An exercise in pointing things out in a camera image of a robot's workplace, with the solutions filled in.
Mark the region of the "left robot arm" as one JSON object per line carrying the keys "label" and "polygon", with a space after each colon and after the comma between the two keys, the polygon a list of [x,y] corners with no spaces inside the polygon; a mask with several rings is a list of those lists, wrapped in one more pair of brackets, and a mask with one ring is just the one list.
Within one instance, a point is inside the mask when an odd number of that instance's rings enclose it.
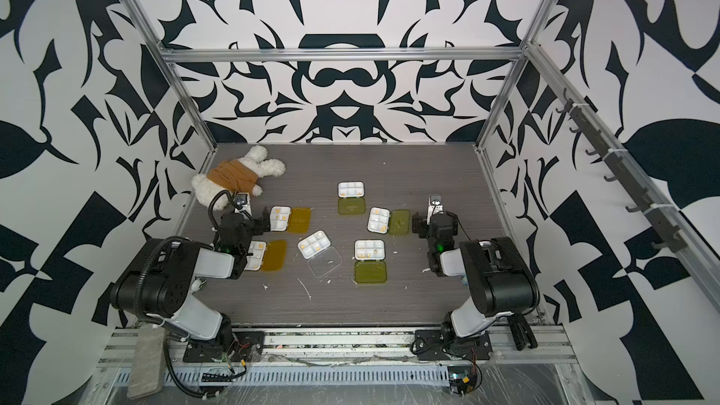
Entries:
{"label": "left robot arm", "polygon": [[252,255],[255,236],[270,230],[270,212],[224,215],[213,246],[182,236],[150,239],[110,292],[111,305],[139,321],[169,329],[180,339],[229,348],[230,318],[196,298],[199,279],[239,279]]}

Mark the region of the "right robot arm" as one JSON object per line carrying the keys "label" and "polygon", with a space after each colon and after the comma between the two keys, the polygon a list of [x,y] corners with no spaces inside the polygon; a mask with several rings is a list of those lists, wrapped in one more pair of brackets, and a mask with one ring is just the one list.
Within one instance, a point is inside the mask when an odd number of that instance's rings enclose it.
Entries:
{"label": "right robot arm", "polygon": [[470,296],[446,315],[442,337],[446,341],[473,339],[504,319],[519,351],[536,348],[534,332],[525,316],[536,310],[539,288],[513,240],[456,242],[462,229],[458,216],[431,210],[427,217],[412,216],[412,232],[427,241],[429,269],[439,277],[462,277]]}

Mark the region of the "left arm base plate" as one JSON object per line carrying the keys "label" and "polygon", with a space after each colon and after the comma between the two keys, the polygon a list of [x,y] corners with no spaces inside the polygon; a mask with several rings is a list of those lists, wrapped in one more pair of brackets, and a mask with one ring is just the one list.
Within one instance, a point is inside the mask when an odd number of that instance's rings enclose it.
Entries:
{"label": "left arm base plate", "polygon": [[263,331],[234,331],[226,342],[191,339],[183,355],[185,363],[219,363],[230,358],[232,363],[258,361],[264,351],[266,333]]}

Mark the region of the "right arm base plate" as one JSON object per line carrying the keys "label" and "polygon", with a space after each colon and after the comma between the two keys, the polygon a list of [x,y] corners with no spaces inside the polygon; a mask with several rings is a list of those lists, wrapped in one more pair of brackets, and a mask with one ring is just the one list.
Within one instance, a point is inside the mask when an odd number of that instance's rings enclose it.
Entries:
{"label": "right arm base plate", "polygon": [[489,361],[493,348],[488,335],[472,339],[447,339],[441,330],[416,330],[410,352],[421,361]]}

